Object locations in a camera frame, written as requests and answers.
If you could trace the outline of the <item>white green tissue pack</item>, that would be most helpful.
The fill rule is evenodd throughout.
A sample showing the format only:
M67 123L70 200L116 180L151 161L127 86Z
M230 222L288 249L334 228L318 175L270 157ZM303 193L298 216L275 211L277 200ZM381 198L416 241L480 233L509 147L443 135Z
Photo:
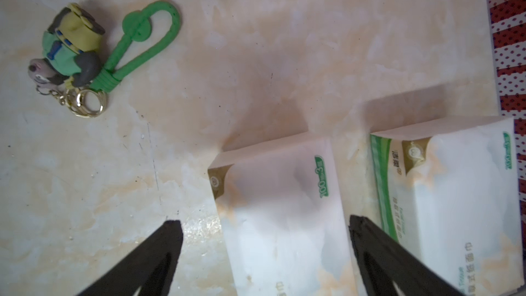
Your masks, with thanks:
M239 295L356 295L331 142L305 132L208 168Z
M466 295L525 283L514 122L449 116L371 134L382 227Z

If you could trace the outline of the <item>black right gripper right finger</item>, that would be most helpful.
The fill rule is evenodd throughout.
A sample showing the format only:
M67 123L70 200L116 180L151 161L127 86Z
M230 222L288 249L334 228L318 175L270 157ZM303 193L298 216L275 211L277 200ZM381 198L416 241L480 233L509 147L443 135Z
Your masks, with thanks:
M369 218L350 216L349 233L368 295L461 295Z

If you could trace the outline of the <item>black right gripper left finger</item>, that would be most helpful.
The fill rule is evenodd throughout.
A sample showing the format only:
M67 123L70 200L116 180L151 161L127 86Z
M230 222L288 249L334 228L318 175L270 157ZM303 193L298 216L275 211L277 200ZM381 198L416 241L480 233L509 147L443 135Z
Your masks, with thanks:
M183 241L181 222L165 221L80 295L168 295Z

